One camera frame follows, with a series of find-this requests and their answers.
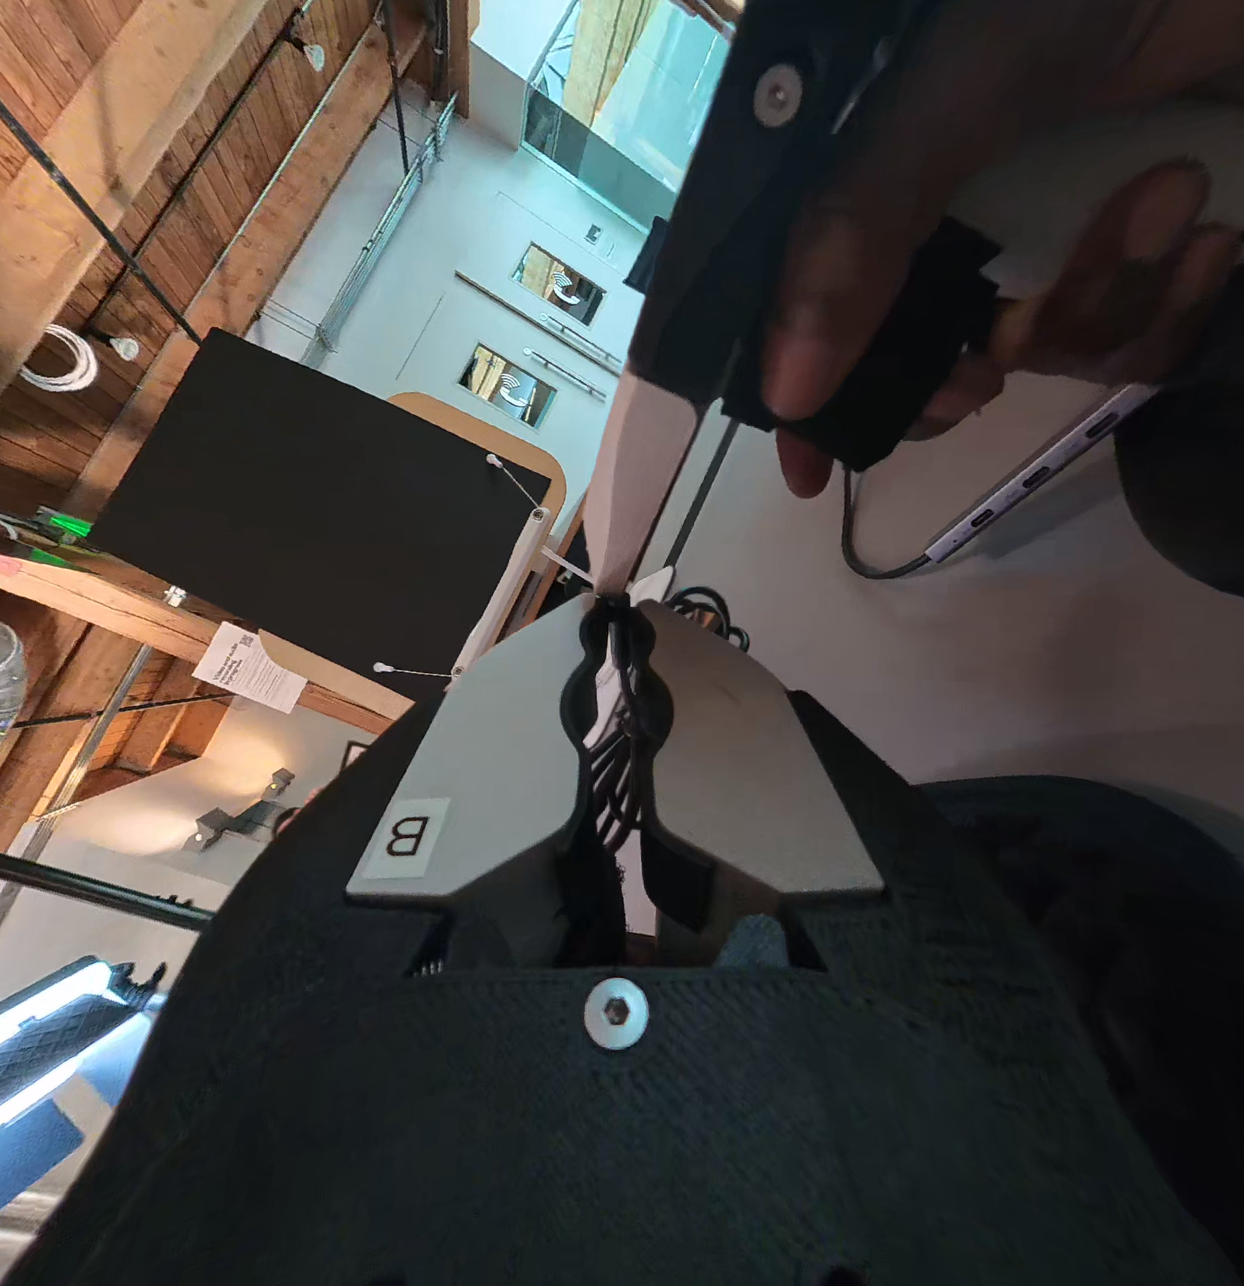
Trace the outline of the person's right hand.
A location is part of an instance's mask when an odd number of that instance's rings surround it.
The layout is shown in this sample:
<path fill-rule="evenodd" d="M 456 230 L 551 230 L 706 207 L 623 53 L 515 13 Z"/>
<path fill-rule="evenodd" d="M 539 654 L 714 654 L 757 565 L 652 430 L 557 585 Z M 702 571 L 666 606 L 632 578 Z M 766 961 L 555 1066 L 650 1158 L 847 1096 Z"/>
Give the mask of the person's right hand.
<path fill-rule="evenodd" d="M 834 396 L 973 176 L 1026 139 L 1228 75 L 1244 88 L 1244 2 L 943 2 L 797 217 L 763 347 L 767 408 L 791 424 Z M 1016 369 L 1118 384 L 1177 365 L 1240 254 L 1232 227 L 1203 218 L 1208 186 L 1174 159 L 1117 189 L 1054 282 L 955 362 L 914 434 L 983 408 Z"/>

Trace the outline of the white door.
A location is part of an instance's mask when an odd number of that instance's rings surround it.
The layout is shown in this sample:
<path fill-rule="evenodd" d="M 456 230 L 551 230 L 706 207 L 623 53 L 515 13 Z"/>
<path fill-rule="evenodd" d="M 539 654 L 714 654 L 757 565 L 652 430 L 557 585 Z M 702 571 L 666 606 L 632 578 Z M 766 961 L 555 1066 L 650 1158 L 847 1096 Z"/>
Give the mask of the white door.
<path fill-rule="evenodd" d="M 458 383 L 504 418 L 546 432 L 554 412 L 594 421 L 625 360 L 637 295 L 597 223 L 573 238 L 506 192 L 453 270 Z"/>

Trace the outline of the dark cloth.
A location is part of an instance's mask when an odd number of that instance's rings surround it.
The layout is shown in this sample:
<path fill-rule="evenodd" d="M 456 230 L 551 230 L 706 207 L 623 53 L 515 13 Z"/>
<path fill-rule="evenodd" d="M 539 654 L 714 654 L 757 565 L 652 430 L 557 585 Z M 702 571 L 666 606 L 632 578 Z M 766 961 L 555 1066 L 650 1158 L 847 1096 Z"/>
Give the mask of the dark cloth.
<path fill-rule="evenodd" d="M 1054 958 L 1114 1093 L 1244 1281 L 1244 865 L 1112 784 L 1014 775 L 924 791 Z"/>

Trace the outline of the glass balustrade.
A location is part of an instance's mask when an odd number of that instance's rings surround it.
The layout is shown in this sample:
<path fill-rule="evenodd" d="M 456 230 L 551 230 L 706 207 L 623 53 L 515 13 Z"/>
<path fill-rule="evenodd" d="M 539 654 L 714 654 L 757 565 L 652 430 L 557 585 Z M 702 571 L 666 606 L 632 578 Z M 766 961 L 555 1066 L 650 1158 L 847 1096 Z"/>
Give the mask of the glass balustrade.
<path fill-rule="evenodd" d="M 521 143 L 640 229 L 674 205 L 738 2 L 575 1 L 529 76 Z"/>

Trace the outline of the white post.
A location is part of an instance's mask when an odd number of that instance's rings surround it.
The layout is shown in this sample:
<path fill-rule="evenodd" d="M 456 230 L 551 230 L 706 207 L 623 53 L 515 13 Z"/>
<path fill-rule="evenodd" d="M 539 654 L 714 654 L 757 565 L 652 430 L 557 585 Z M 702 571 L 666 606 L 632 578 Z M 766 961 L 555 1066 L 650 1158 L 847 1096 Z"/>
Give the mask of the white post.
<path fill-rule="evenodd" d="M 487 605 L 462 646 L 452 667 L 452 677 L 458 679 L 474 661 L 481 656 L 499 639 L 504 624 L 509 617 L 527 578 L 529 566 L 541 553 L 554 510 L 536 506 L 527 516 L 523 529 L 512 547 L 499 582 L 490 594 Z"/>

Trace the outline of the led light panel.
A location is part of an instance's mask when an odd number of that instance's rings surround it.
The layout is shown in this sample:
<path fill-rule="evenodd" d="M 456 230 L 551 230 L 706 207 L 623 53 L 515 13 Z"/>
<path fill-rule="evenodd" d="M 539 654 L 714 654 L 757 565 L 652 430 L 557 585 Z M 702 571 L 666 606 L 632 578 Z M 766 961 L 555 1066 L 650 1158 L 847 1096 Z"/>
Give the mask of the led light panel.
<path fill-rule="evenodd" d="M 142 981 L 133 963 L 78 960 L 0 1003 L 0 1132 L 31 1112 L 117 1037 L 148 1031 L 167 964 Z"/>

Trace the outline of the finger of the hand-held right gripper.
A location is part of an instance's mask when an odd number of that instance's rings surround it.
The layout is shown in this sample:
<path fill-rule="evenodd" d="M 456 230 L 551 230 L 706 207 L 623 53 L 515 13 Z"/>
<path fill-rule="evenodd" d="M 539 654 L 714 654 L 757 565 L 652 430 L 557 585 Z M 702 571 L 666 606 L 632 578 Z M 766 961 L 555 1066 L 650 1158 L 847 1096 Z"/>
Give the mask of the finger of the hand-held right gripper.
<path fill-rule="evenodd" d="M 702 414 L 683 396 L 623 369 L 583 497 L 597 593 L 623 593 L 695 440 Z"/>

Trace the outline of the grey usb hub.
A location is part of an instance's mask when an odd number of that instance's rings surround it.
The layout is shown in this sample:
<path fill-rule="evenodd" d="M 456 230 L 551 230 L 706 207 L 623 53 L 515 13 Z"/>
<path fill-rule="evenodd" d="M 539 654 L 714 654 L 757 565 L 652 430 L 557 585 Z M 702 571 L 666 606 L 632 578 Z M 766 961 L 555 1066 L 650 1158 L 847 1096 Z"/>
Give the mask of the grey usb hub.
<path fill-rule="evenodd" d="M 1031 494 L 1063 473 L 1071 463 L 1108 440 L 1126 418 L 1151 402 L 1158 392 L 1157 384 L 1128 383 L 1081 411 L 1003 480 L 985 491 L 973 506 L 952 519 L 926 547 L 923 554 L 926 563 L 946 562 L 1001 516 L 1013 511 Z"/>

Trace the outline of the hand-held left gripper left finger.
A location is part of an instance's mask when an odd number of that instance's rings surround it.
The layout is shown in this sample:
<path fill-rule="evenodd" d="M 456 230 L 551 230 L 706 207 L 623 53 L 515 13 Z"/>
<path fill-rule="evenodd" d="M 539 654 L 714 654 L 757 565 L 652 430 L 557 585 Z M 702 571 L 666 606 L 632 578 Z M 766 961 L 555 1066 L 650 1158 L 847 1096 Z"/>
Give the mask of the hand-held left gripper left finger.
<path fill-rule="evenodd" d="M 607 602 L 583 593 L 453 682 L 384 806 L 347 898 L 490 924 L 520 967 L 623 954 L 623 895 L 592 812 Z"/>

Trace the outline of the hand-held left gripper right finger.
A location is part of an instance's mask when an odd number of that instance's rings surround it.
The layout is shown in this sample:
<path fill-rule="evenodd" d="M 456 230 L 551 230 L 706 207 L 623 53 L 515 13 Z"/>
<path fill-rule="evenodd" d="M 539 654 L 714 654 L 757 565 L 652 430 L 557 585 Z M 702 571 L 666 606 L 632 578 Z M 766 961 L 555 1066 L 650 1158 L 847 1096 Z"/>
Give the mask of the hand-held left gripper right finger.
<path fill-rule="evenodd" d="M 625 624 L 653 961 L 708 966 L 742 918 L 881 895 L 884 878 L 783 683 L 659 602 L 632 606 Z"/>

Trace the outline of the grey wall fixture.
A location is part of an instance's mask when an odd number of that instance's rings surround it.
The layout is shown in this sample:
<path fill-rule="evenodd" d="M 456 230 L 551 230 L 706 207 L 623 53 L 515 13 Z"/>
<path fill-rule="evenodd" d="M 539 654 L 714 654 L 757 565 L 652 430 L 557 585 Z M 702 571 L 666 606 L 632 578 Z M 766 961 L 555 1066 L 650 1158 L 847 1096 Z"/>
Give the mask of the grey wall fixture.
<path fill-rule="evenodd" d="M 290 813 L 283 799 L 290 790 L 295 773 L 290 769 L 277 769 L 259 797 L 246 804 L 240 812 L 228 812 L 212 807 L 197 816 L 194 830 L 184 841 L 188 852 L 204 852 L 225 836 L 238 836 L 247 840 L 271 837 L 280 825 L 280 818 Z"/>

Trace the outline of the black board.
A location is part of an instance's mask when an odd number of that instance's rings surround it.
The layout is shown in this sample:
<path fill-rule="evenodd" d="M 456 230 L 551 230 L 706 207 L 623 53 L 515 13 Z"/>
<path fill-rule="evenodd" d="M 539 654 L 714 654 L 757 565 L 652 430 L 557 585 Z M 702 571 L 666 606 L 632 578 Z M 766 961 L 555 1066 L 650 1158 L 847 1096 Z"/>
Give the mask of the black board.
<path fill-rule="evenodd" d="M 484 445 L 209 329 L 93 519 L 108 554 L 421 701 L 440 692 L 560 464 Z"/>

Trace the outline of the white paper sheet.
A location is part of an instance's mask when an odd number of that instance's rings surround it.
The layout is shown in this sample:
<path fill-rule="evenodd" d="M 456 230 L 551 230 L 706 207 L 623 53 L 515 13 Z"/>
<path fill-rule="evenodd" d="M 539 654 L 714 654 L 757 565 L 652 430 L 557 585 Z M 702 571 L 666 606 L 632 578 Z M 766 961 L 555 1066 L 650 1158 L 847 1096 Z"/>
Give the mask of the white paper sheet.
<path fill-rule="evenodd" d="M 230 621 L 218 624 L 194 677 L 281 714 L 293 711 L 307 686 L 299 673 L 277 664 L 259 634 Z"/>

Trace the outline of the black stand pole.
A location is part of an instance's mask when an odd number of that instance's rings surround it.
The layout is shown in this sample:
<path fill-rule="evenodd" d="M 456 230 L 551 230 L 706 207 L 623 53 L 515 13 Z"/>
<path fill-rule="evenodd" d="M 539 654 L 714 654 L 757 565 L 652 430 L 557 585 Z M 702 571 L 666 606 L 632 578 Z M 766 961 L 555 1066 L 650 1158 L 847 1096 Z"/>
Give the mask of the black stand pole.
<path fill-rule="evenodd" d="M 193 902 L 181 902 L 176 896 L 151 895 L 6 853 L 0 853 L 0 880 L 19 889 L 46 892 L 117 911 L 132 918 L 144 918 L 197 933 L 203 932 L 213 920 L 212 910 L 195 907 Z"/>

